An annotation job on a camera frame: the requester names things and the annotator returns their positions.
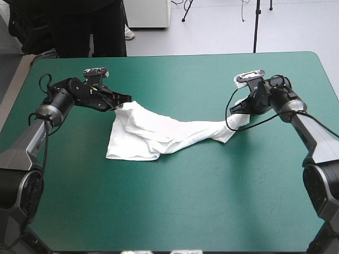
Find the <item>black chair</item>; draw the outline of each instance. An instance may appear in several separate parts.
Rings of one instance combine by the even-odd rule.
[[[4,1],[10,6],[8,31],[22,43],[24,54],[39,55],[54,48],[47,21],[34,1]]]

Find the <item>white towel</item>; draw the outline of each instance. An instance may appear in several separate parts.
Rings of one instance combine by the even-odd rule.
[[[162,153],[174,153],[208,138],[226,143],[234,134],[225,121],[180,122],[153,113],[135,101],[124,103],[115,114],[108,159],[156,160]],[[227,122],[237,129],[249,123],[249,115],[234,114]]]

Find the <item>metal arm segment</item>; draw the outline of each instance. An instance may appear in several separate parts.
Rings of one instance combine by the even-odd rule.
[[[0,253],[51,253],[27,227],[34,219],[43,191],[37,154],[46,131],[61,126],[73,105],[104,112],[131,102],[130,95],[113,92],[102,84],[107,74],[106,68],[88,69],[84,71],[88,84],[68,78],[48,85],[48,96],[35,111],[35,121],[8,150],[0,153]]]
[[[303,180],[317,215],[325,220],[307,250],[311,254],[339,253],[339,141],[306,113],[305,102],[281,75],[263,79],[264,71],[251,71],[234,78],[238,88],[248,86],[250,95],[230,109],[231,113],[259,115],[271,108],[291,123],[308,154],[302,166]]]

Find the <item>white sneaker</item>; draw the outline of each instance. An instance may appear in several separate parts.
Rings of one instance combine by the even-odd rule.
[[[132,40],[136,35],[125,25],[125,40]]]

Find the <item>green table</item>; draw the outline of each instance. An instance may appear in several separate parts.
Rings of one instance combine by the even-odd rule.
[[[283,74],[309,112],[337,130],[339,103],[311,52],[47,59],[33,65],[1,132],[1,150],[43,100],[42,74],[59,81],[101,66],[111,89],[182,121],[223,120],[236,74]],[[244,88],[237,98],[247,94]],[[136,162],[105,159],[114,117],[74,107],[50,138],[46,189],[31,228],[52,249],[303,251],[322,225],[302,182],[306,148],[279,119],[226,144],[206,140]]]

